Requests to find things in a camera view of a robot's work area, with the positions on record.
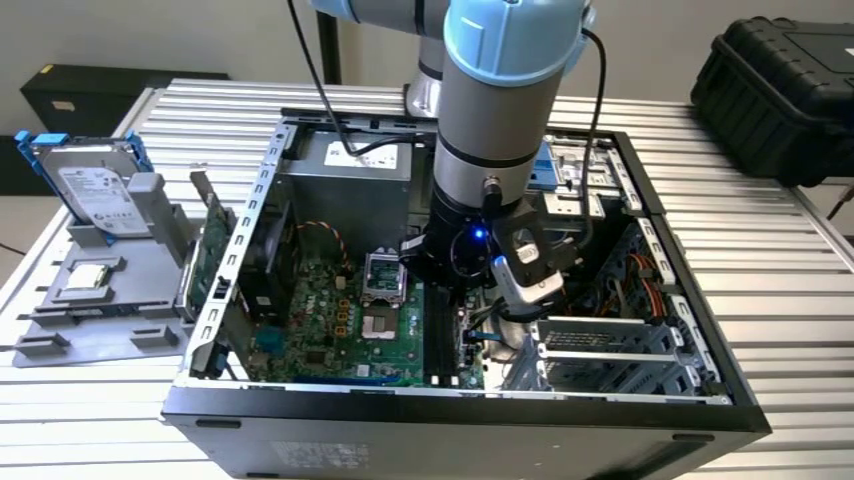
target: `aluminum slats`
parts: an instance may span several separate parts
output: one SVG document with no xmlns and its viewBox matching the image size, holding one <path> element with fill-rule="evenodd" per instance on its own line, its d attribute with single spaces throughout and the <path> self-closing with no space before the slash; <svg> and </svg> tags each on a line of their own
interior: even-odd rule
<svg viewBox="0 0 854 480">
<path fill-rule="evenodd" d="M 396 89 L 328 89 L 336 110 L 402 113 Z M 167 193 L 191 217 L 204 210 L 188 169 L 204 166 L 220 197 L 240 207 L 283 106 L 319 108 L 314 88 L 179 80 L 135 107 L 126 126 L 140 132 Z M 551 124 L 585 128 L 593 107 L 591 99 L 561 98 Z M 607 100 L 601 125 L 631 137 L 775 429 L 682 480 L 854 478 L 850 251 L 799 196 L 730 167 L 689 106 Z M 23 332 L 27 321 L 16 318 L 56 273 L 51 263 L 67 248 L 58 228 L 54 222 L 39 240 L 43 258 L 31 254 L 19 281 L 4 287 L 18 295 L 0 312 L 0 345 Z M 154 423 L 178 361 L 16 370 L 11 353 L 0 353 L 3 478 L 228 478 L 171 427 Z"/>
</svg>

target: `hard drive label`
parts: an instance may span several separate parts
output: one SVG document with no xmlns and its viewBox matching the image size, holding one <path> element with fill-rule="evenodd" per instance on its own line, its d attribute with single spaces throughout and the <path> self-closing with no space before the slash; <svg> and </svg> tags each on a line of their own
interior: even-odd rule
<svg viewBox="0 0 854 480">
<path fill-rule="evenodd" d="M 279 458 L 295 468 L 368 468 L 370 450 L 364 443 L 271 442 Z"/>
<path fill-rule="evenodd" d="M 59 169 L 59 174 L 98 228 L 122 236 L 150 233 L 116 172 L 104 167 L 66 167 Z"/>
</svg>

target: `black hard case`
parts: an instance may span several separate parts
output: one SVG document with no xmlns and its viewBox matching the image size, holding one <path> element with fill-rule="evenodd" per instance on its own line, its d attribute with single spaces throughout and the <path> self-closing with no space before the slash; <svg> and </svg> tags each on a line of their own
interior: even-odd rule
<svg viewBox="0 0 854 480">
<path fill-rule="evenodd" d="M 854 176 L 854 25 L 738 20 L 711 49 L 691 101 L 739 169 L 787 186 Z"/>
</svg>

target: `black carrying case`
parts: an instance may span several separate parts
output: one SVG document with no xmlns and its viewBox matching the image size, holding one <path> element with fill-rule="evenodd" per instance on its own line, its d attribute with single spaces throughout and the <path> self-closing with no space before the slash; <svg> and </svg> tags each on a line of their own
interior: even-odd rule
<svg viewBox="0 0 854 480">
<path fill-rule="evenodd" d="M 854 176 L 854 25 L 739 20 L 691 91 L 749 175 L 813 186 Z"/>
<path fill-rule="evenodd" d="M 230 79 L 224 73 L 51 64 L 22 94 L 47 131 L 108 137 L 146 87 L 166 88 L 175 78 Z"/>
</svg>

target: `sticker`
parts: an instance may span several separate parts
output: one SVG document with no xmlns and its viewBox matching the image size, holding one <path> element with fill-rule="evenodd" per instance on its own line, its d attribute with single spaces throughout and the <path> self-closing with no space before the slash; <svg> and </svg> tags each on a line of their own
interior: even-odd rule
<svg viewBox="0 0 854 480">
<path fill-rule="evenodd" d="M 150 234 L 124 182 L 104 167 L 63 167 L 59 174 L 92 224 L 114 235 Z"/>
<path fill-rule="evenodd" d="M 368 467 L 368 446 L 364 443 L 271 442 L 279 458 L 295 468 Z"/>
<path fill-rule="evenodd" d="M 367 145 L 367 143 L 354 143 L 352 146 L 359 149 Z M 332 142 L 326 151 L 326 161 L 323 164 L 331 167 L 383 168 L 394 170 L 398 168 L 398 146 L 386 145 L 359 157 L 351 157 L 347 150 L 344 150 L 344 144 L 342 142 Z"/>
<path fill-rule="evenodd" d="M 56 110 L 66 110 L 67 112 L 75 111 L 75 104 L 64 100 L 52 100 L 51 104 Z"/>
<path fill-rule="evenodd" d="M 102 315 L 104 315 L 104 311 L 100 308 L 71 311 L 72 317 L 100 317 Z"/>
<path fill-rule="evenodd" d="M 537 245 L 529 243 L 517 249 L 517 256 L 519 257 L 519 261 L 522 263 L 531 263 L 534 260 L 539 258 L 539 250 L 537 249 Z"/>
</svg>

